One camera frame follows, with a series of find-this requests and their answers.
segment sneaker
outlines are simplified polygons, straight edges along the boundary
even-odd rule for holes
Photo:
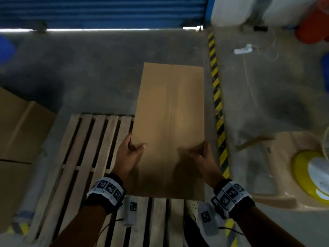
[[[184,215],[190,216],[194,221],[198,219],[199,202],[184,199]]]

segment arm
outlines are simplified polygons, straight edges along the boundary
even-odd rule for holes
[[[193,151],[188,151],[187,155],[194,159],[195,165],[205,179],[205,182],[213,189],[219,184],[219,182],[225,179],[215,163],[208,142],[205,142],[204,144],[202,155]],[[270,220],[256,206],[246,209],[234,220],[240,226],[252,247],[305,247],[301,242]]]
[[[117,175],[123,183],[130,170],[139,162],[146,147],[145,144],[137,149],[131,146],[130,148],[133,148],[133,150],[130,150],[130,137],[131,135],[128,134],[118,148],[115,165],[111,172]],[[111,208],[108,212],[111,213],[114,210],[114,208]],[[106,216],[105,208],[100,205],[84,206],[50,247],[93,247],[98,240]]]

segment hand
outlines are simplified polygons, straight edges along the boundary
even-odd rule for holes
[[[200,174],[205,179],[205,182],[213,189],[221,180],[225,179],[220,172],[219,167],[216,165],[208,141],[204,141],[202,155],[199,155],[192,150],[188,150],[186,154],[187,156],[194,159],[195,165],[198,168]]]
[[[128,177],[129,172],[137,165],[141,156],[143,154],[144,149],[146,148],[146,144],[142,144],[139,147],[135,148],[134,146],[130,146],[131,133],[129,133],[117,151],[117,158],[115,159],[115,165],[111,173],[114,173],[119,176],[123,181]]]

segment wristband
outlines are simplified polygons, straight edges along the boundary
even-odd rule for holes
[[[87,193],[85,206],[101,205],[107,214],[122,205],[126,190],[122,187],[122,180],[115,174],[102,177],[96,181]]]
[[[223,219],[232,218],[236,221],[247,209],[255,206],[251,195],[230,179],[222,180],[215,187],[214,193],[216,196],[211,202]]]

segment flattened cardboard box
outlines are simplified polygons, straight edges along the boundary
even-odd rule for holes
[[[144,63],[131,142],[147,148],[127,193],[204,201],[204,181],[182,150],[203,141],[203,68]]]

